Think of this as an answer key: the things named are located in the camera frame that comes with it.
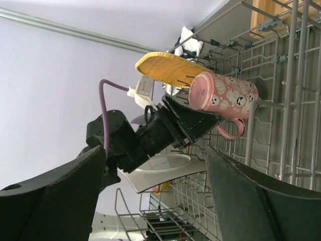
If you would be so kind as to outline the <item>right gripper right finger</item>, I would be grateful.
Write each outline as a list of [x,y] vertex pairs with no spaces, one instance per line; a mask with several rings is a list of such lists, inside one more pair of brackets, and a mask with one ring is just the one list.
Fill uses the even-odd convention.
[[205,155],[223,240],[320,240],[320,193],[279,181],[218,149]]

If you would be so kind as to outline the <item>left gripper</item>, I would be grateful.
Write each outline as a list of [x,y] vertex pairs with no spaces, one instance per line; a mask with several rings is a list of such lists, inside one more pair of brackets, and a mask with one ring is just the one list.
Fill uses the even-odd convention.
[[219,114],[183,106],[168,95],[162,101],[166,107],[145,108],[145,124],[136,131],[119,110],[106,111],[87,125],[86,143],[89,148],[105,148],[108,173],[117,169],[131,173],[170,145],[183,150],[224,120]]

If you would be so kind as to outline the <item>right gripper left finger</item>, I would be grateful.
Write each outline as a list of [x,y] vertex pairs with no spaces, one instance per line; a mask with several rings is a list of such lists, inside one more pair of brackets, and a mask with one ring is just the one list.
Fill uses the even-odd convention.
[[88,240],[105,150],[1,190],[1,240]]

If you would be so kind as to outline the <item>pink ceramic mug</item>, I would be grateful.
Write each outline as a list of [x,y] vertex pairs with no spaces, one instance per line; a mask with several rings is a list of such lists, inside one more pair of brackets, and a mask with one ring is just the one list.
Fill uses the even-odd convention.
[[219,114],[237,125],[236,135],[228,133],[220,125],[216,126],[217,131],[229,139],[244,134],[244,120],[249,118],[250,104],[259,98],[254,83],[210,72],[202,72],[194,78],[188,95],[192,109]]

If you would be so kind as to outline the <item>white square plate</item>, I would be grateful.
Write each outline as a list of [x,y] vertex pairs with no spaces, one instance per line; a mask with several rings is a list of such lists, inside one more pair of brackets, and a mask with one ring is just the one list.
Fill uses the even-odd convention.
[[165,182],[207,170],[206,163],[185,154],[161,154],[150,158],[131,173],[120,173],[136,193],[142,193]]

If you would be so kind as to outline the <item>yellow woven-pattern plate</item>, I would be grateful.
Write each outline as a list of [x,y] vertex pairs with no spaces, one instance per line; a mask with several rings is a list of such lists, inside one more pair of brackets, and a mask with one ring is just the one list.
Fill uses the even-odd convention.
[[189,88],[194,78],[211,70],[167,52],[149,52],[135,64],[136,70],[159,82]]

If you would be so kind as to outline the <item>red patterned bowl yellow rim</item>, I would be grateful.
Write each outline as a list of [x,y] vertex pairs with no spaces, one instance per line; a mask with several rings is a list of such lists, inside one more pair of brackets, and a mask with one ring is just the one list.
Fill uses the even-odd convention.
[[171,183],[171,182],[168,181],[168,182],[159,184],[159,185],[153,187],[153,188],[151,189],[151,191],[152,191],[154,194],[156,194],[156,195],[160,195],[161,192],[165,191],[165,190],[169,187],[170,183]]

